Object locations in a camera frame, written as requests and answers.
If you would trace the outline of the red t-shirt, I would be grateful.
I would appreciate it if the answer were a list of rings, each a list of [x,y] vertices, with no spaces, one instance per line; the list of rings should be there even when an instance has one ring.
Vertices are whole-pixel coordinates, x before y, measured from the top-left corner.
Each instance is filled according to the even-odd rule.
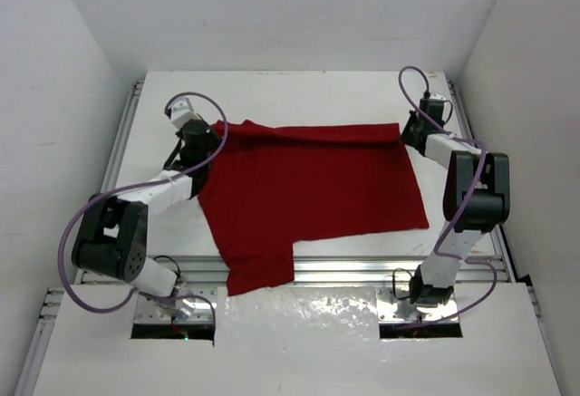
[[[292,282],[296,242],[429,225],[396,123],[215,128],[227,142],[198,202],[231,295]]]

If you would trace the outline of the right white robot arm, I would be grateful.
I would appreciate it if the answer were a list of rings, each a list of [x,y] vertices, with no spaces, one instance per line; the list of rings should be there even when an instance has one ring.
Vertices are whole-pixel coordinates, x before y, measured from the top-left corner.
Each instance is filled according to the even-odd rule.
[[[440,237],[410,280],[409,301],[438,306],[451,298],[461,266],[472,248],[510,212],[510,160],[507,154],[489,152],[474,140],[444,130],[447,100],[424,94],[410,112],[401,142],[447,171]]]

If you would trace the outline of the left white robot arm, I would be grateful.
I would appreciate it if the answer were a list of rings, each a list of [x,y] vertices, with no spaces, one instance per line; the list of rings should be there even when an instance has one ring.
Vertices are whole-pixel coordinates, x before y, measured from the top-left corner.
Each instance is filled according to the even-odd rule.
[[[96,203],[83,215],[72,249],[76,267],[146,295],[172,295],[178,275],[147,256],[149,220],[200,193],[208,181],[207,159],[221,143],[197,114],[179,120],[176,127],[178,144],[157,177],[144,188]]]

